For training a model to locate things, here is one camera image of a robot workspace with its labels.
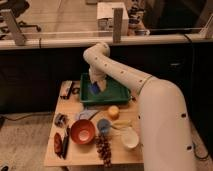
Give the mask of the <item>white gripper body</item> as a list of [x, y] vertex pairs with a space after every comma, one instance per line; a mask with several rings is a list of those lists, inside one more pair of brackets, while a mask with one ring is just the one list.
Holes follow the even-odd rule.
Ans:
[[106, 83], [106, 74], [98, 70], [97, 68], [94, 67], [89, 68], [89, 77], [92, 83], [95, 82], [97, 82], [98, 84]]

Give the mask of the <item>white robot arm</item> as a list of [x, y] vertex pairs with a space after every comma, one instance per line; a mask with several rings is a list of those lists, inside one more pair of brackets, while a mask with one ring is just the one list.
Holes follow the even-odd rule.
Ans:
[[196, 171], [190, 120], [184, 95], [174, 83], [110, 58], [101, 42], [87, 48], [89, 76], [100, 86], [110, 76], [138, 94], [144, 171]]

